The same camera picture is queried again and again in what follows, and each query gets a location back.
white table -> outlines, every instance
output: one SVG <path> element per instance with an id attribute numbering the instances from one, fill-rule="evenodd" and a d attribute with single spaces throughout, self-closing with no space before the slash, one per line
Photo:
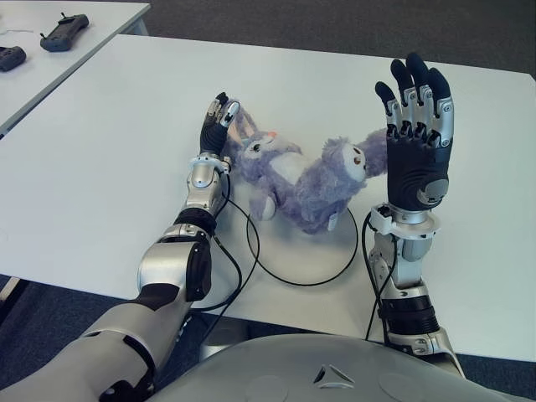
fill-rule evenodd
<path id="1" fill-rule="evenodd" d="M 0 270 L 134 297 L 142 254 L 185 199 L 188 161 L 219 91 L 238 97 L 259 127 L 277 130 L 317 157 L 329 137 L 359 142 L 384 124 L 374 83 L 394 84 L 389 62 L 117 36 L 3 139 Z M 459 353 L 534 361 L 534 81 L 504 71 L 430 66 L 448 77 L 456 103 L 451 188 L 436 209 L 443 230 L 424 269 L 437 316 Z M 352 201 L 358 224 L 386 199 L 385 188 L 385 177 L 374 178 Z M 235 189 L 244 206 L 249 190 L 243 183 Z M 348 217 L 334 244 L 333 238 L 287 236 L 288 224 L 277 222 L 279 229 L 261 226 L 262 246 L 270 251 L 261 256 L 274 269 L 291 267 L 286 274 L 293 279 L 325 277 L 319 264 L 329 260 L 335 271 L 351 252 Z M 247 271 L 252 258 L 244 227 L 231 207 L 219 221 L 221 240 Z M 270 237 L 274 230 L 281 237 Z M 204 304 L 222 300 L 235 283 L 229 262 L 213 250 L 213 290 Z M 316 288 L 286 286 L 258 270 L 228 314 L 363 336 L 372 300 L 359 251 L 350 271 Z"/>
<path id="2" fill-rule="evenodd" d="M 116 34 L 147 34 L 142 15 L 149 8 L 145 3 L 0 2 L 0 46 L 20 46 L 27 55 L 19 67 L 0 73 L 0 135 Z M 70 51 L 49 53 L 40 47 L 39 34 L 48 35 L 60 13 L 86 14 L 90 25 Z"/>

fingertip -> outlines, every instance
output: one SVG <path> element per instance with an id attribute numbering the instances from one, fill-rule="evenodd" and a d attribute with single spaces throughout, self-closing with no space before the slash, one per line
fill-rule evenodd
<path id="1" fill-rule="evenodd" d="M 445 99 L 451 96 L 451 87 L 449 86 L 448 81 L 443 76 L 442 73 L 439 72 L 438 69 L 432 68 L 428 71 L 428 84 L 430 85 L 430 88 L 432 89 L 432 92 L 434 94 L 434 100 L 437 101 L 439 99 Z"/>
<path id="2" fill-rule="evenodd" d="M 376 95 L 381 98 L 382 102 L 385 105 L 387 104 L 387 102 L 392 101 L 394 99 L 393 91 L 389 88 L 387 84 L 382 81 L 378 81 L 376 83 L 374 90 L 376 91 Z"/>
<path id="3" fill-rule="evenodd" d="M 426 67 L 425 62 L 417 53 L 412 52 L 408 54 L 405 65 L 413 76 L 417 88 L 427 84 L 428 67 Z"/>
<path id="4" fill-rule="evenodd" d="M 218 96 L 216 96 L 216 99 L 221 103 L 222 105 L 225 105 L 229 101 L 229 97 L 225 92 L 220 93 Z"/>
<path id="5" fill-rule="evenodd" d="M 400 60 L 394 59 L 391 63 L 391 74 L 398 82 L 400 91 L 407 90 L 413 86 L 411 74 Z"/>

triangular logo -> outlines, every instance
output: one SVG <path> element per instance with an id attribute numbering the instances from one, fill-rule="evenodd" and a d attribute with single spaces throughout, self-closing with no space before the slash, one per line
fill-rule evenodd
<path id="1" fill-rule="evenodd" d="M 317 377 L 312 381 L 320 389 L 333 389 L 333 388 L 354 388 L 355 381 L 339 368 L 336 368 L 332 364 L 328 366 L 322 365 L 318 370 Z"/>

black joint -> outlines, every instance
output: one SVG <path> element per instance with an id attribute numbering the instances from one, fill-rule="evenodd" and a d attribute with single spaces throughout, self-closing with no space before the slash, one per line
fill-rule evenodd
<path id="1" fill-rule="evenodd" d="M 178 291 L 178 286 L 170 283 L 152 283 L 145 285 L 136 299 L 124 301 L 121 304 L 140 304 L 155 312 L 160 307 L 173 302 Z"/>
<path id="2" fill-rule="evenodd" d="M 378 212 L 384 217 L 387 218 L 391 216 L 391 208 L 389 208 L 387 205 L 382 205 L 378 208 Z"/>
<path id="3" fill-rule="evenodd" d="M 216 219 L 209 211 L 201 208 L 183 209 L 173 224 L 193 224 L 207 232 L 209 236 L 214 236 L 216 230 Z"/>
<path id="4" fill-rule="evenodd" d="M 440 328 L 428 296 L 383 300 L 381 316 L 389 330 L 400 335 L 419 335 Z"/>
<path id="5" fill-rule="evenodd" d="M 212 286 L 212 257 L 208 241 L 195 243 L 186 268 L 186 301 L 203 300 Z"/>

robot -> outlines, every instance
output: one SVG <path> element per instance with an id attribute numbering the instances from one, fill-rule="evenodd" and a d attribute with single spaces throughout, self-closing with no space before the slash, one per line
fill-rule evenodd
<path id="1" fill-rule="evenodd" d="M 43 368 L 0 391 L 0 400 L 527 400 L 464 379 L 438 325 L 420 271 L 439 229 L 430 210 L 448 189 L 453 102 L 446 79 L 416 54 L 406 65 L 395 60 L 391 70 L 400 103 L 386 84 L 376 85 L 387 118 L 389 202 L 373 207 L 363 226 L 376 232 L 366 265 L 384 345 L 320 334 L 254 339 L 216 353 L 154 393 L 155 374 L 168 360 L 188 310 L 211 286 L 210 244 L 226 204 L 221 181 L 230 168 L 221 152 L 240 108 L 222 93 L 202 126 L 186 202 L 142 258 L 139 296 L 105 312 Z"/>

